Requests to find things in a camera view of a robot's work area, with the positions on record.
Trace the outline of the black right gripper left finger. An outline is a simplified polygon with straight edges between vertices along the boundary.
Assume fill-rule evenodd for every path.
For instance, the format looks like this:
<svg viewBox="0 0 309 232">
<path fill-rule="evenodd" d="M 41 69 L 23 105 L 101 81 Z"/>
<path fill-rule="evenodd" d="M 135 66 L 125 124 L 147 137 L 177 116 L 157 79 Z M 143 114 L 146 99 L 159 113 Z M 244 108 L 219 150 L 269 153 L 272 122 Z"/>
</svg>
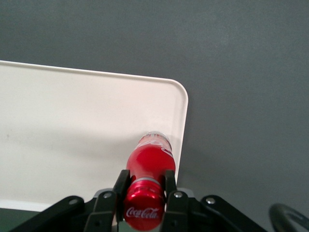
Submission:
<svg viewBox="0 0 309 232">
<path fill-rule="evenodd" d="M 118 231 L 117 212 L 121 210 L 130 181 L 130 171 L 122 170 L 112 189 L 102 189 L 85 202 L 79 196 L 68 196 L 34 217 L 21 223 L 12 232 L 113 232 Z"/>
</svg>

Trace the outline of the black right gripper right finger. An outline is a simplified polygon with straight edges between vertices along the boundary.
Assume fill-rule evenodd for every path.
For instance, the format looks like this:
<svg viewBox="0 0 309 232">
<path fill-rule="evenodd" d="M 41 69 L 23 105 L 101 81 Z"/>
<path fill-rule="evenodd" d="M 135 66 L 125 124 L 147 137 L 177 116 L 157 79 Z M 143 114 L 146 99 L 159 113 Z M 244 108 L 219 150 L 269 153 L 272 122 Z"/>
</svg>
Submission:
<svg viewBox="0 0 309 232">
<path fill-rule="evenodd" d="M 264 232 L 260 225 L 217 195 L 198 201 L 191 190 L 176 187 L 175 174 L 165 172 L 166 211 L 162 232 Z"/>
</svg>

